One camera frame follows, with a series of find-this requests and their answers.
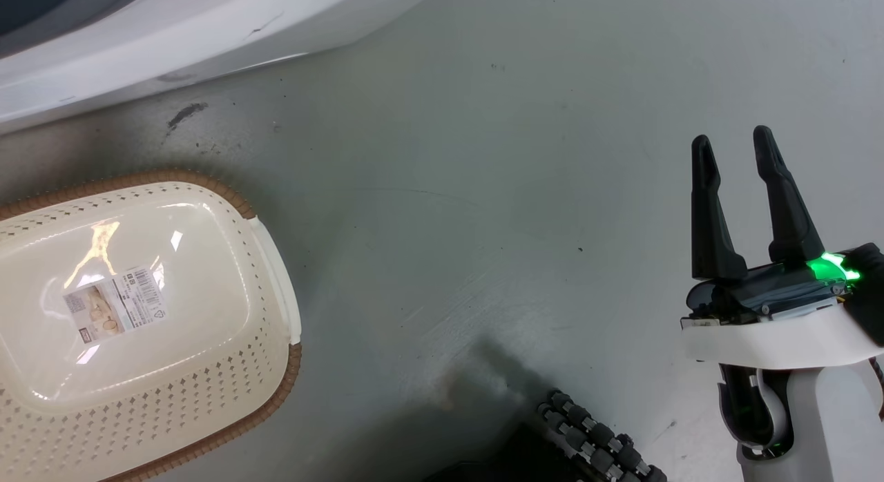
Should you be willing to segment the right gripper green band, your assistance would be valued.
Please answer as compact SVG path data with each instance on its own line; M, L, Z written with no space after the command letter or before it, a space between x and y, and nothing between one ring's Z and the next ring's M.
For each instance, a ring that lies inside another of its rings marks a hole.
M775 264L748 272L721 209L710 139L699 135L691 143L692 277L707 281L687 296L687 356L754 369L837 367L883 356L884 252L868 243L824 253L771 129L756 126L753 145L767 187Z

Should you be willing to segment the cream perforated laundry basket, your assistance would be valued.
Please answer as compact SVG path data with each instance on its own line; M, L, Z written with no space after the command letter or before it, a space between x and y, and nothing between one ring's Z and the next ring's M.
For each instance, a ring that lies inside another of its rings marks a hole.
M84 344L63 294L164 272L169 315ZM300 313L266 226L182 168L0 206L0 482L146 482L255 429L299 374Z

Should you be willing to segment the white washing machine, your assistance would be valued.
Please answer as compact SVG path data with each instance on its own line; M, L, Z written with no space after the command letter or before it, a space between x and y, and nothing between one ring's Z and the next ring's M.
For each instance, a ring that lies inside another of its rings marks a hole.
M422 0L0 0L0 135L352 44Z

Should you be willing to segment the printed product label sticker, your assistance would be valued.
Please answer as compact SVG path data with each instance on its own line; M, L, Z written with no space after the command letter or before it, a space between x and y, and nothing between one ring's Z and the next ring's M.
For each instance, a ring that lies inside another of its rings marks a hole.
M164 272L137 267L102 277L63 294L84 344L98 343L167 318Z

